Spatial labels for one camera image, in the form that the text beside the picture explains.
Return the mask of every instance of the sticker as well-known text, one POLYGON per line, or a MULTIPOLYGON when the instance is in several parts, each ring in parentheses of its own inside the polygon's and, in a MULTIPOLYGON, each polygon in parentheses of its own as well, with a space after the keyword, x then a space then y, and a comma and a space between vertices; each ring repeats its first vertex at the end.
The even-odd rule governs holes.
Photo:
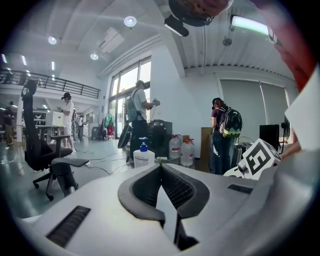
POLYGON ((260 142, 254 147, 250 154, 245 157, 252 175, 255 175, 264 167, 270 159, 271 156, 260 142))
POLYGON ((135 156, 135 167, 147 166, 149 164, 149 159, 142 156, 135 156))

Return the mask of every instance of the woman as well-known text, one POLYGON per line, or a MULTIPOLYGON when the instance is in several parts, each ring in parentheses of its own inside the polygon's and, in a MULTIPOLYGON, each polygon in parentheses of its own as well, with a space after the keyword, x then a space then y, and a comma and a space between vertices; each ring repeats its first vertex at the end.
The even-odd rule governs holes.
POLYGON ((225 138, 219 132, 219 124, 222 114, 229 109, 229 107, 220 98, 214 98, 212 101, 211 125, 213 127, 213 149, 210 165, 211 171, 214 174, 224 175, 230 169, 230 147, 232 138, 225 138))

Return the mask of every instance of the white shirt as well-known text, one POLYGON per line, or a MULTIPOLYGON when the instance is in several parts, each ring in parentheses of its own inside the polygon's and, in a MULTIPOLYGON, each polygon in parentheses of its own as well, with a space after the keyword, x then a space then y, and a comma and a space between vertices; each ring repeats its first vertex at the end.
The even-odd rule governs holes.
POLYGON ((141 116, 138 115, 138 117, 137 117, 138 120, 147 120, 147 109, 141 105, 142 102, 146 102, 146 101, 147 101, 147 99, 146 99, 145 91, 142 88, 139 88, 133 97, 135 109, 137 111, 140 111, 141 116, 143 118, 142 119, 141 116))
POLYGON ((63 113, 63 122, 62 122, 62 124, 64 126, 71 126, 72 113, 74 111, 74 103, 71 100, 69 102, 67 102, 65 104, 65 106, 63 107, 63 111, 70 111, 70 114, 66 115, 66 114, 63 113))

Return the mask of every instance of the cardboard box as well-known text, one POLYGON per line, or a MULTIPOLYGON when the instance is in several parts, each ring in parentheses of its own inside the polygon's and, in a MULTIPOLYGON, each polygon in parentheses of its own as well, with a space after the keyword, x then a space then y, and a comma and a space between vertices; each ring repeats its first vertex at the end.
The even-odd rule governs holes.
POLYGON ((64 114, 62 112, 51 111, 45 115, 46 126, 63 126, 64 114))

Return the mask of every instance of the plastic bottle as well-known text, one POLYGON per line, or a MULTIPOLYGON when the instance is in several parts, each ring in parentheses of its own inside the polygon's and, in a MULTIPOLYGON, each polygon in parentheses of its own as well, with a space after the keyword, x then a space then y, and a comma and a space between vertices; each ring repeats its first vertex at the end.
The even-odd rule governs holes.
POLYGON ((169 141, 169 158, 178 159, 180 157, 180 139, 177 135, 172 135, 172 139, 169 141))
POLYGON ((148 150, 147 137, 139 138, 142 141, 140 149, 133 152, 134 168, 152 165, 155 163, 155 153, 148 150))
POLYGON ((180 163, 184 167, 192 166, 194 163, 194 146, 189 140, 184 140, 181 146, 180 163))

